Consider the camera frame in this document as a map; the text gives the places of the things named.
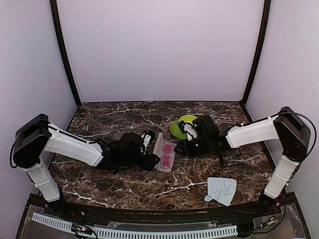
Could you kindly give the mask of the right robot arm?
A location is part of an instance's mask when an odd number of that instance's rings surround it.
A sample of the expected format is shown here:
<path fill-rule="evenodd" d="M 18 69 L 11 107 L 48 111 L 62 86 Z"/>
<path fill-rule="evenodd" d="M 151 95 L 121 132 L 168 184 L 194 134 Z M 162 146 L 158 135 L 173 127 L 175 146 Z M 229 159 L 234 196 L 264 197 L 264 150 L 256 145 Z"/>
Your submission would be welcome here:
<path fill-rule="evenodd" d="M 317 130 L 314 125 L 308 127 L 306 120 L 305 115 L 283 107 L 267 118 L 237 124 L 221 132 L 209 115 L 203 115 L 191 123 L 178 122 L 178 128 L 187 139 L 179 141 L 174 151 L 182 156 L 199 156 L 203 153 L 220 154 L 262 141 L 280 141 L 282 157 L 264 189 L 265 197 L 254 206 L 257 215 L 265 216 L 274 207 L 272 199 L 280 195 L 314 148 L 310 139 Z"/>

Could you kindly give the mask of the pink glasses case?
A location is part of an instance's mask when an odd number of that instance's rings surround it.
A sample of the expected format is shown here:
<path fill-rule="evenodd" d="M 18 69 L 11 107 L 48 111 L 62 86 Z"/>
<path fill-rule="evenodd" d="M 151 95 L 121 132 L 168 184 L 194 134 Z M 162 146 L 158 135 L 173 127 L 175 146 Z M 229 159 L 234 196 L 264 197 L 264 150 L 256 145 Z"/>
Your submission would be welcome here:
<path fill-rule="evenodd" d="M 172 145 L 172 152 L 170 153 L 171 156 L 171 161 L 170 161 L 170 165 L 168 169 L 163 169 L 160 166 L 161 163 L 161 158 L 164 154 L 164 145 L 165 144 L 171 144 Z M 162 173 L 171 173 L 172 168 L 173 168 L 173 163 L 174 163 L 174 159 L 175 159 L 175 151 L 174 148 L 176 147 L 175 143 L 169 143 L 169 142 L 164 142 L 164 138 L 163 138 L 163 133 L 159 133 L 157 140 L 156 140 L 156 144 L 153 150 L 153 154 L 156 154 L 159 157 L 159 162 L 158 164 L 155 166 L 155 169 L 159 172 Z"/>

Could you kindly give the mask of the pink sunglasses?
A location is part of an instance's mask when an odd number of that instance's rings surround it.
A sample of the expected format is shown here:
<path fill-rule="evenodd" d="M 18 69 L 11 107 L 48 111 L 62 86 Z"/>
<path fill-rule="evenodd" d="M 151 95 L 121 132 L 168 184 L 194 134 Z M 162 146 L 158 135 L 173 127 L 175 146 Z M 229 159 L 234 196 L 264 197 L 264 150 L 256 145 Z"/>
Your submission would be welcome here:
<path fill-rule="evenodd" d="M 170 153 L 172 152 L 172 145 L 171 144 L 165 144 L 164 145 L 164 154 L 161 158 L 160 166 L 163 169 L 168 169 L 171 161 Z"/>

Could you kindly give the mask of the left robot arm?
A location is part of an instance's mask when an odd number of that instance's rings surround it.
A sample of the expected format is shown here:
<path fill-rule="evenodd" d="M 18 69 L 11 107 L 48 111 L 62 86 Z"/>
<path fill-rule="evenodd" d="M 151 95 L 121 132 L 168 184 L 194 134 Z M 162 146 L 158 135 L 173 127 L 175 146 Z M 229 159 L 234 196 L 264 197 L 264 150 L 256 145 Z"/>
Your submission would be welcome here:
<path fill-rule="evenodd" d="M 156 134 L 145 130 L 138 135 L 125 133 L 120 140 L 107 143 L 103 139 L 88 141 L 68 133 L 49 122 L 48 116 L 39 114 L 15 134 L 10 149 L 11 168 L 22 168 L 46 202 L 59 217 L 70 213 L 70 205 L 63 201 L 63 193 L 41 160 L 42 152 L 52 152 L 78 160 L 100 170 L 113 170 L 137 166 L 152 171 L 160 158 L 149 154 L 147 147 Z"/>

